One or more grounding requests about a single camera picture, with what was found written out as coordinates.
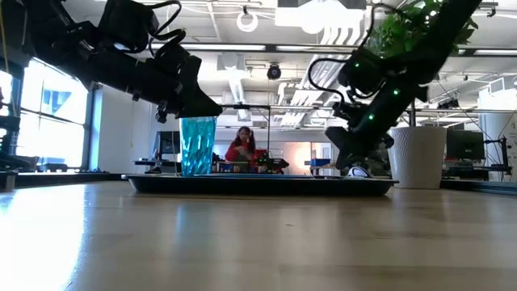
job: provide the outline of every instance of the dark hair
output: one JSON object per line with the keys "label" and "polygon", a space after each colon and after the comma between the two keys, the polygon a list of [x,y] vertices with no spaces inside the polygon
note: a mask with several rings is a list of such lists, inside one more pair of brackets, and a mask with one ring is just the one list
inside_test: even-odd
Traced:
{"label": "dark hair", "polygon": [[239,133],[241,132],[241,130],[246,130],[250,134],[250,139],[248,140],[248,151],[250,151],[251,153],[254,153],[255,152],[255,137],[253,136],[253,132],[251,131],[251,129],[247,126],[242,126],[237,131],[237,136],[235,137],[235,140],[233,140],[233,144],[235,146],[242,146],[242,141],[241,141],[241,138],[239,137]]}

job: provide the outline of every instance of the red object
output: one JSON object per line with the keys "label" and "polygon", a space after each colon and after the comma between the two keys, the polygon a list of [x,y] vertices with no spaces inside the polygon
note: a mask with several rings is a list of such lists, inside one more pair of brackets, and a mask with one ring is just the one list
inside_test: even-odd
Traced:
{"label": "red object", "polygon": [[255,153],[253,155],[253,159],[261,158],[264,156],[264,154],[267,153],[267,150],[255,150]]}
{"label": "red object", "polygon": [[[246,149],[248,149],[248,144],[247,143],[242,143],[241,146],[244,146]],[[233,162],[235,161],[235,159],[239,156],[239,151],[238,150],[235,150],[236,146],[235,144],[232,142],[230,145],[229,145],[229,148],[228,148],[228,151],[226,152],[226,155],[225,155],[225,158],[227,161],[230,161],[230,162]]]}

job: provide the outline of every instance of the computer monitor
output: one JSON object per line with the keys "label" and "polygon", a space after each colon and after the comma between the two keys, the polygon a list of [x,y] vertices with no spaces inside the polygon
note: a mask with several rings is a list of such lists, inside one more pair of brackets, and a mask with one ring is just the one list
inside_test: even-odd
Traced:
{"label": "computer monitor", "polygon": [[180,154],[179,131],[159,131],[154,139],[154,151],[159,154]]}
{"label": "computer monitor", "polygon": [[483,133],[468,130],[447,130],[447,158],[485,159]]}

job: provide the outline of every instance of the green plant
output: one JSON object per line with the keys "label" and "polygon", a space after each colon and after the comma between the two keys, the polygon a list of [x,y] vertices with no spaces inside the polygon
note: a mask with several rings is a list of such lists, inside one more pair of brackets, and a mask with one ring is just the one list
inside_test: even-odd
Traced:
{"label": "green plant", "polygon": [[[417,0],[403,6],[401,10],[411,20],[397,13],[388,15],[381,25],[372,30],[368,49],[382,57],[410,52],[427,34],[427,29],[436,20],[440,7],[446,2],[447,0]],[[452,53],[458,52],[459,44],[468,44],[476,29],[477,24],[470,19],[456,38]]]}

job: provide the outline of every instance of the red shirt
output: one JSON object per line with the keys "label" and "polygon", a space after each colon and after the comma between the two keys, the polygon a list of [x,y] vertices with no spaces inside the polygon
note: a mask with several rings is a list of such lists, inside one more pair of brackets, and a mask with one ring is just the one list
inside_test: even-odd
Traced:
{"label": "red shirt", "polygon": [[[237,157],[240,155],[239,151],[238,150],[235,150],[235,148],[239,146],[239,145],[235,145],[235,143],[231,143],[229,145],[229,148],[228,148],[228,151],[226,152],[226,155],[225,155],[225,158],[227,161],[235,161],[237,159]],[[244,148],[246,150],[248,150],[248,144],[247,143],[242,143],[241,146],[244,146]]]}

